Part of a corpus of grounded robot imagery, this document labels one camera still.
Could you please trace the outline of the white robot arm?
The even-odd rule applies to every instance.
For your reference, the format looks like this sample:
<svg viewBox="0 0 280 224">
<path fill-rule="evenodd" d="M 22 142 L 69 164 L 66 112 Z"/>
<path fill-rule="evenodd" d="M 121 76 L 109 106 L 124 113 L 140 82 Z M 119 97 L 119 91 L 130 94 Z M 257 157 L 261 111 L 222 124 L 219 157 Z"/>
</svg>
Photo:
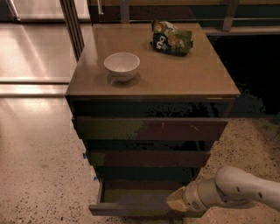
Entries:
<svg viewBox="0 0 280 224">
<path fill-rule="evenodd" d="M 234 166 L 222 166 L 213 178 L 192 181 L 166 199 L 173 210 L 195 213 L 210 207 L 242 208 L 251 201 L 280 211 L 280 183 L 258 178 Z"/>
</svg>

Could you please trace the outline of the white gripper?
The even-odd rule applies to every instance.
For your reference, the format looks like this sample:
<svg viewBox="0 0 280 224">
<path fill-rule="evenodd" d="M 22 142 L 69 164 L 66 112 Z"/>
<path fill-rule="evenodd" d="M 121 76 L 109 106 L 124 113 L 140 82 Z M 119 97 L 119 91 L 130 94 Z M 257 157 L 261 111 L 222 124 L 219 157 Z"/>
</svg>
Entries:
<svg viewBox="0 0 280 224">
<path fill-rule="evenodd" d="M 176 211 L 205 212 L 210 207 L 237 208 L 249 203 L 247 199 L 233 199 L 222 192 L 214 178 L 192 181 L 182 186 L 166 199 L 167 205 Z"/>
</svg>

